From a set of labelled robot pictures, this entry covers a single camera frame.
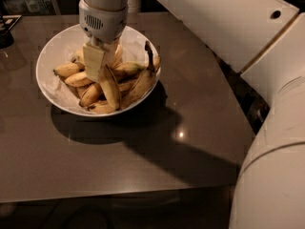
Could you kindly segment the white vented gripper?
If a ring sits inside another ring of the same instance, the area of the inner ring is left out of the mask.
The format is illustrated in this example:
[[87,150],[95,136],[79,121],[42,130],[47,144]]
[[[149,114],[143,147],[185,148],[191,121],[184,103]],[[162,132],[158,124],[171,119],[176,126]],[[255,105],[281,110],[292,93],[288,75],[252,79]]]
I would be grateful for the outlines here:
[[88,37],[94,36],[105,50],[90,44],[83,45],[87,78],[98,82],[104,61],[114,67],[121,59],[119,40],[126,26],[128,0],[80,0],[79,24]]

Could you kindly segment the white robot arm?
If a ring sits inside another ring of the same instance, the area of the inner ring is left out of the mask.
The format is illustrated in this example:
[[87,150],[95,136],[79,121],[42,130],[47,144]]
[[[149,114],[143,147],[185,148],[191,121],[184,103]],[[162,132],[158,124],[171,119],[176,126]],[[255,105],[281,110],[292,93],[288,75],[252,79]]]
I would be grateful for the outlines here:
[[305,229],[304,13],[292,0],[156,0],[269,105],[229,229]]

